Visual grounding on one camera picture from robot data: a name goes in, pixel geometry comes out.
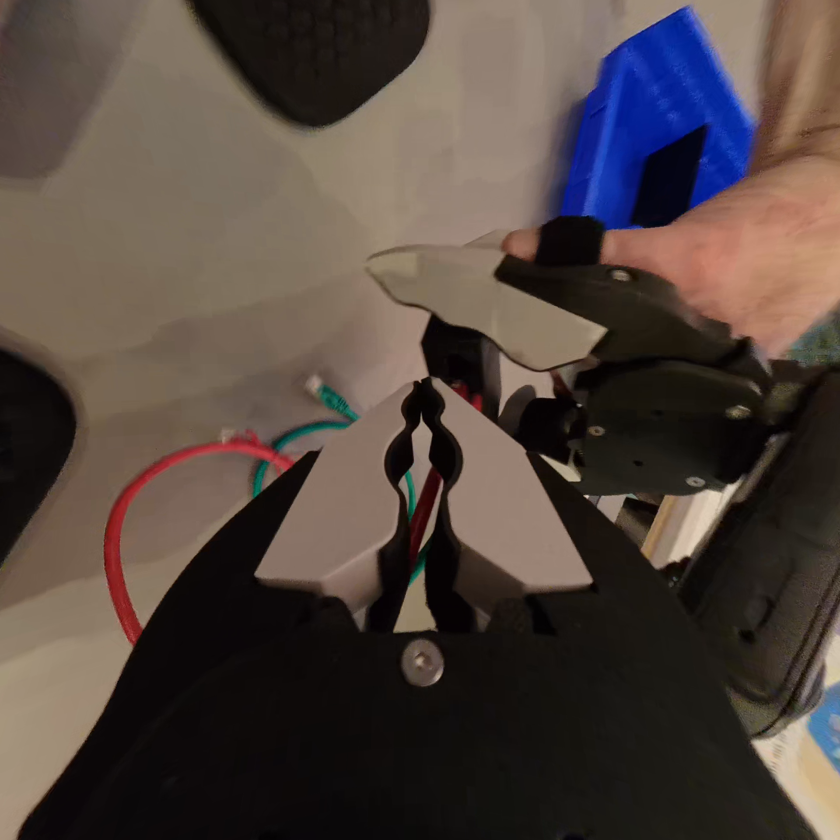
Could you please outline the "blue plastic bin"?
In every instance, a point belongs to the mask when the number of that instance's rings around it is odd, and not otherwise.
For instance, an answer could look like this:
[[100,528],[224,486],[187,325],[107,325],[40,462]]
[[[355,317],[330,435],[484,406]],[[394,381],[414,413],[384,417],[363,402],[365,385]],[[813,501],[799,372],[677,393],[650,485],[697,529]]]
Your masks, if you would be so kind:
[[755,121],[705,25],[685,6],[603,59],[572,129],[552,215],[655,228],[747,174]]

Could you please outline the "person's left forearm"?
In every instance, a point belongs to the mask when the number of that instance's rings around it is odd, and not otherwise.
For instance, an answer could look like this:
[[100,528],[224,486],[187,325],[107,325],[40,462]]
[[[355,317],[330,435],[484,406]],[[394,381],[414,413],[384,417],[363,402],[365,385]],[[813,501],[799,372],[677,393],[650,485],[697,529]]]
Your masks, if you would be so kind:
[[839,2],[772,2],[751,171],[839,155]]

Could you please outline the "person's left hand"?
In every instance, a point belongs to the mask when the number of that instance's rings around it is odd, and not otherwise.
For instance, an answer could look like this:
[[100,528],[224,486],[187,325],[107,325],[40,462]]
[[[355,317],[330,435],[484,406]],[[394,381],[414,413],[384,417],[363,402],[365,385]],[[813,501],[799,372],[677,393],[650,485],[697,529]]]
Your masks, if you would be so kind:
[[605,232],[599,260],[673,284],[780,358],[839,299],[839,163],[797,156],[655,228]]

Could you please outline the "black mesh pad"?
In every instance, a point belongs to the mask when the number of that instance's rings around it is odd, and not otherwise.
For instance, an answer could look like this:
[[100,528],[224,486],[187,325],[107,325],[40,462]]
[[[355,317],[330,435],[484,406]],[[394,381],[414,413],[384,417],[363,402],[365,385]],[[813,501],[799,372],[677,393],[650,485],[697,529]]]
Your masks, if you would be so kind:
[[247,87],[302,127],[334,125],[412,65],[428,1],[191,1]]
[[77,417],[65,389],[18,353],[1,352],[1,562],[56,483]]

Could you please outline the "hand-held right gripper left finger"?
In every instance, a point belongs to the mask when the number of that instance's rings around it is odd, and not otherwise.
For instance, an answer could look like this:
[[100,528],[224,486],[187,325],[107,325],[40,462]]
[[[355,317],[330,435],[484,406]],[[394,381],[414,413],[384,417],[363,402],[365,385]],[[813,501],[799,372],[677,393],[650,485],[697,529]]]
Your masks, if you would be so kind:
[[260,562],[260,582],[340,599],[370,632],[392,632],[410,571],[401,484],[422,415],[418,383],[398,388],[318,452]]

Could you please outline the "black ethernet port block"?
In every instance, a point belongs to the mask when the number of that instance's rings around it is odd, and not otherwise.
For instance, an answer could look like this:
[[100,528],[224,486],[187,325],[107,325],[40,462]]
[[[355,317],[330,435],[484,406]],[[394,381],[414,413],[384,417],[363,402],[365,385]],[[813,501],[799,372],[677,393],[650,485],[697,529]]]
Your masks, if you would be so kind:
[[432,315],[421,347],[430,376],[452,387],[496,422],[501,399],[500,352],[481,333],[448,324]]

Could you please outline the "printed instruction sheet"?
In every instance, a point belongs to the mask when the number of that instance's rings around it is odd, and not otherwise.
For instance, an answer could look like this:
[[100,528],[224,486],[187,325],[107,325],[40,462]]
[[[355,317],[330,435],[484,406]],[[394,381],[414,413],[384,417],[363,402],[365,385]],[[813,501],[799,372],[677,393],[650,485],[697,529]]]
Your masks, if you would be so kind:
[[838,821],[839,809],[839,684],[807,717],[781,734],[754,743],[759,756],[800,808],[816,809]]

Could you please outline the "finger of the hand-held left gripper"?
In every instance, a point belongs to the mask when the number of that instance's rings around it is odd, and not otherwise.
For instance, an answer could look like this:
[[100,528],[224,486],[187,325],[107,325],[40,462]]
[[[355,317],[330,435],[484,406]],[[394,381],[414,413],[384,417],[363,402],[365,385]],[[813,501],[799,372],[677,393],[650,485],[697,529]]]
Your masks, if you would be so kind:
[[370,255],[364,270],[394,302],[422,309],[452,327],[472,329],[491,341],[511,362],[546,372],[590,356],[607,327],[546,291],[519,287],[559,281],[546,266],[521,260],[485,245],[405,245]]

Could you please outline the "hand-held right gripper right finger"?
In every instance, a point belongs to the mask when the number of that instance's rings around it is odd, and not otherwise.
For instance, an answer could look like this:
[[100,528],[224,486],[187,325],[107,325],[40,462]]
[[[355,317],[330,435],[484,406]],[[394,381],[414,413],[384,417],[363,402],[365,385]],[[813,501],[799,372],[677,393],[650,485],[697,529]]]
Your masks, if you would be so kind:
[[423,381],[423,420],[443,483],[425,572],[436,629],[473,632],[501,602],[589,590],[525,448],[439,379]]

